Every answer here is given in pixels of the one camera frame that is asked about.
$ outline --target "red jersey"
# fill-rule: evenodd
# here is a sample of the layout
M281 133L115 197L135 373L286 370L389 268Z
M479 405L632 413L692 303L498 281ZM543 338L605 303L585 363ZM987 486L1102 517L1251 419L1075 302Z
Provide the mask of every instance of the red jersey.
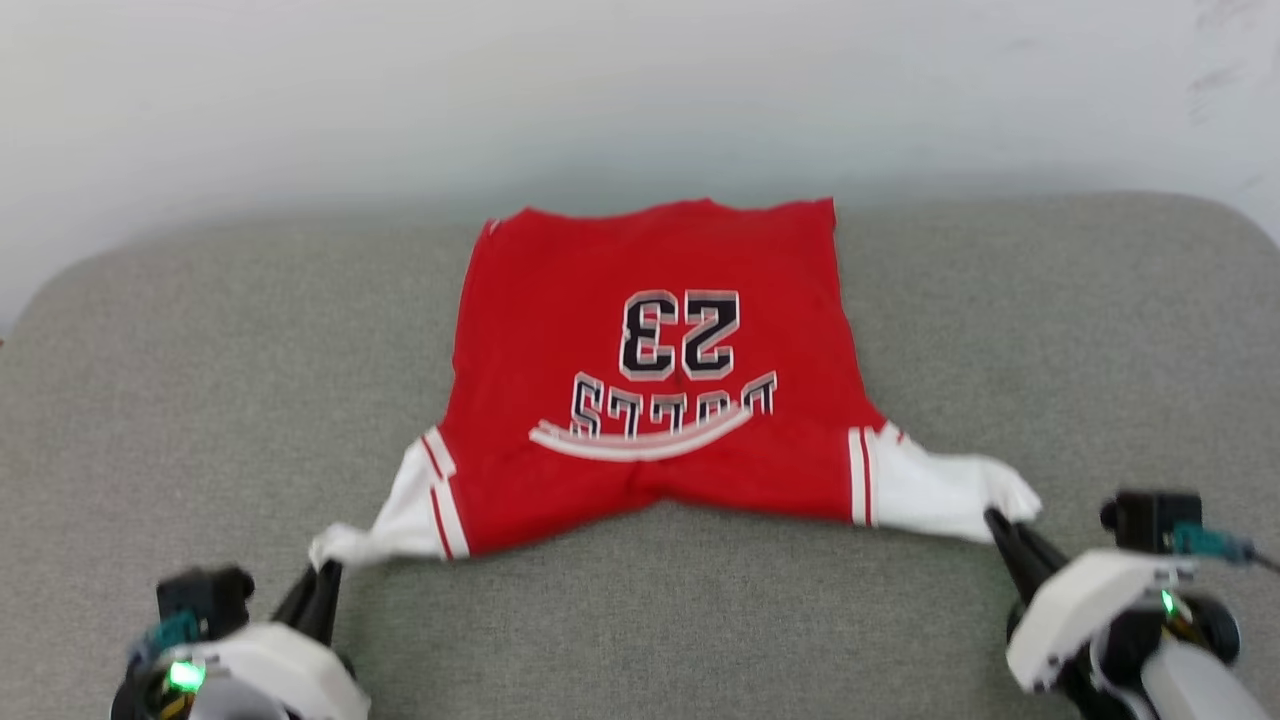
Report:
M444 419L371 534L312 559L481 555L659 498L979 541L987 506L1033 516L1014 470L931 455L867 398L835 227L829 200L490 222Z

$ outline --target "white stripe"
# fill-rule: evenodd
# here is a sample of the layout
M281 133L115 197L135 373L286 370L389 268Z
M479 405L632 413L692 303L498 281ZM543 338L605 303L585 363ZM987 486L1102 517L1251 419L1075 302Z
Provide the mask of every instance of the white stripe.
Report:
M876 437L870 428L863 428L863 433L867 436L867 498L865 502L870 505L867 514L870 516L870 524L873 528L879 527L879 512L876 511L876 480L879 478L879 455L876 454L876 447L881 442L891 442L892 447L897 447L897 428L893 428L892 439L890 436L882 434Z
M660 445L654 445L652 442L636 443L635 441L627 443L618 443L616 441L599 443L586 438L570 438L559 433L550 433L547 432L545 428L534 428L532 430L529 430L529 439L562 455L584 457L588 460L605 460L611 462L666 460L667 457L676 457L678 455L685 455L686 452L692 452L700 447L707 447L708 445L740 428L750 419L750 413L726 415L724 421L717 425L708 424L695 432L680 433L675 436L668 434L666 436L666 441Z
M849 428L849 488L852 505L849 516L855 525L863 524L863 429Z
M453 456L449 455L449 448L444 447L444 438L440 437L440 430L431 428L426 430L422 436L426 438L428 447L431 448L431 456L435 457L435 464L440 466L440 479L447 480L453 475L458 474L458 466L453 464Z
M440 524L444 525L444 537L449 541L449 552L454 560L471 556L467 547L467 536L462 532L462 520L458 519L458 506L453 503L453 488L449 480L435 486L435 502L440 507Z
M704 434L709 434L713 432L719 432L721 425L733 421L736 416L741 414L750 415L750 411L739 407L736 411L727 410L724 413L717 414L714 418L703 424L691 425L690 429L681 430L675 434L669 432L655 432L655 433L640 433L635 437L627 437L618 433L607 433L594 438L588 438L576 436L571 433L568 429L553 425L547 420L541 420L538 423L536 428L530 430L529 437L532 438L534 433L538 433L541 436L552 436L561 441L572 442L573 445L584 445L584 446L589 445L593 447L613 447L621 450L635 450L636 447L666 447L677 439L687 439L694 437L701 437Z

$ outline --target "teal connector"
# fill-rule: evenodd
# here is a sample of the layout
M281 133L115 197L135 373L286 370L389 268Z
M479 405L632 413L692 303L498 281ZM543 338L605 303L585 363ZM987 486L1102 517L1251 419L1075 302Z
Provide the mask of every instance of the teal connector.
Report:
M169 616L146 632L129 648L129 666L150 665L170 647L200 639L200 626L189 610Z
M1204 528L1180 523L1174 525L1174 553L1204 555L1226 560L1231 565L1245 565L1253 561L1253 541L1238 538L1230 533L1216 533Z

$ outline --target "gray cushion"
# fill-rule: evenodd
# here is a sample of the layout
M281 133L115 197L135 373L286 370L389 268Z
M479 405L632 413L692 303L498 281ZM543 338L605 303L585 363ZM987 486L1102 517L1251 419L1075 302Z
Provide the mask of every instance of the gray cushion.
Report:
M367 525L444 410L475 223L256 222L83 263L0 350L0 706L101 717L154 583L241 562L265 614ZM1280 553L1280 255L1197 200L841 213L870 396L925 447L1019 468L1107 544L1119 486L1190 487ZM1210 566L1280 712L1280 579ZM375 717L1073 717L1004 665L989 547L678 506L456 566L348 578Z

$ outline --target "red stripe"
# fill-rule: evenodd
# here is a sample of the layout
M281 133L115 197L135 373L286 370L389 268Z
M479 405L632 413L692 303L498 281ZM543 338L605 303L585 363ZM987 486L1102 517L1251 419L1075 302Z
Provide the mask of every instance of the red stripe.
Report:
M444 537L444 523L440 521L440 501L435 498L435 488L431 488L431 511L435 512L435 533L440 536L440 547L444 548L444 557L453 560L453 551L449 550L449 538Z
M858 433L858 439L863 443L863 512L867 527L872 527L872 457L867 451L867 428Z
M435 455L431 454L431 446L426 443L426 436L420 438L422 441L422 450L426 451L426 459L431 461L431 469L435 470L436 482L447 479L443 473L440 473L440 465L435 461Z

